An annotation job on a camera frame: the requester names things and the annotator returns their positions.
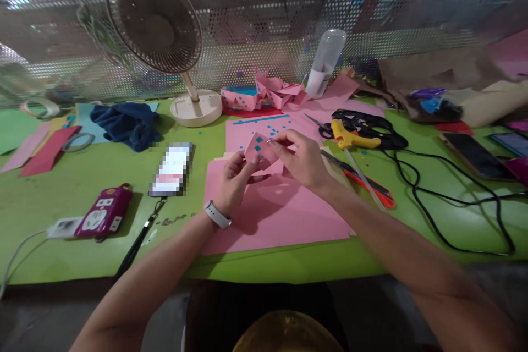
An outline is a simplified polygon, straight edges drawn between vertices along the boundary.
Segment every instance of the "smartwatch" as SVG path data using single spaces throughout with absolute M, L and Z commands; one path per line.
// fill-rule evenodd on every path
M 206 203 L 203 209 L 205 209 L 207 215 L 211 218 L 211 220 L 217 223 L 220 228 L 227 229 L 231 225 L 231 219 L 228 219 L 223 214 L 221 214 L 219 210 L 213 205 L 213 201 Z

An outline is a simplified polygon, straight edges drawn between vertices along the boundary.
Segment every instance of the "fan grille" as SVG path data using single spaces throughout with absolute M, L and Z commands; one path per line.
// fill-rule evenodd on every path
M 148 66 L 177 74 L 198 61 L 201 29 L 189 0 L 106 0 L 106 5 L 118 35 Z

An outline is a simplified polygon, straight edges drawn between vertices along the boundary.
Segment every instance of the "desk fan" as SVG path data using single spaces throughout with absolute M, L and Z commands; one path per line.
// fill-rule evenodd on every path
M 115 31 L 141 62 L 182 75 L 187 93 L 170 108 L 178 123 L 195 128 L 220 117 L 220 95 L 197 90 L 189 76 L 202 50 L 200 22 L 189 0 L 106 0 L 106 6 Z

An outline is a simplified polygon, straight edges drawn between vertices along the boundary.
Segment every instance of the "perforated metal sheet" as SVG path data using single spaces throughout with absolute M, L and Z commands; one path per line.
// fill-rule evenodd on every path
M 190 1 L 203 39 L 191 77 L 207 89 L 251 84 L 255 67 L 299 81 L 329 28 L 349 35 L 336 72 L 353 65 L 372 74 L 377 58 L 477 44 L 481 37 L 497 40 L 528 27 L 528 20 L 513 18 L 527 0 Z M 81 4 L 108 30 L 121 60 L 110 61 L 79 23 Z M 149 70 L 127 52 L 111 29 L 104 0 L 0 0 L 0 43 L 0 107 L 43 91 L 74 102 L 184 90 L 180 76 Z

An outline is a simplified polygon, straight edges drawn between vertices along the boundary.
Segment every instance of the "dark blue towel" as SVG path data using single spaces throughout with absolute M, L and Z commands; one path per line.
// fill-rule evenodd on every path
M 90 119 L 106 131 L 105 139 L 125 143 L 136 152 L 149 148 L 161 138 L 152 126 L 159 116 L 145 103 L 95 106 L 90 113 Z

